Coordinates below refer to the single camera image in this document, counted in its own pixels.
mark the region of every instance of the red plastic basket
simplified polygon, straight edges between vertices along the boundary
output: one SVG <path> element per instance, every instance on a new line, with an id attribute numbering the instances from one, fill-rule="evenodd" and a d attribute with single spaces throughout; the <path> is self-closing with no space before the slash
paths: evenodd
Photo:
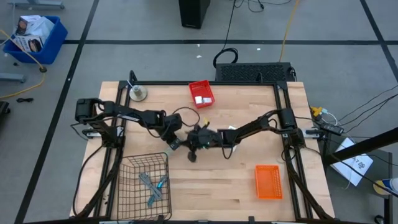
<path id="1" fill-rule="evenodd" d="M 193 103 L 199 109 L 205 106 L 210 106 L 215 102 L 213 93 L 211 92 L 210 84 L 208 80 L 202 80 L 189 84 Z M 195 97 L 201 96 L 202 98 L 211 98 L 211 103 L 196 103 Z"/>

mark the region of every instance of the wire basket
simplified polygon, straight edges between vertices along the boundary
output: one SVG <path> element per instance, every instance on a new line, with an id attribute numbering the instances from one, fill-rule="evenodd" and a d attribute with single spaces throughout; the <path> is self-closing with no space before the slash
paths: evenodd
<path id="1" fill-rule="evenodd" d="M 151 207 L 148 206 L 148 201 L 152 191 L 139 178 L 140 173 L 146 173 L 155 187 L 162 178 L 165 179 L 159 188 L 161 199 L 154 201 Z M 159 216 L 163 216 L 164 220 L 171 218 L 169 164 L 166 153 L 123 158 L 118 185 L 118 220 L 157 220 Z"/>

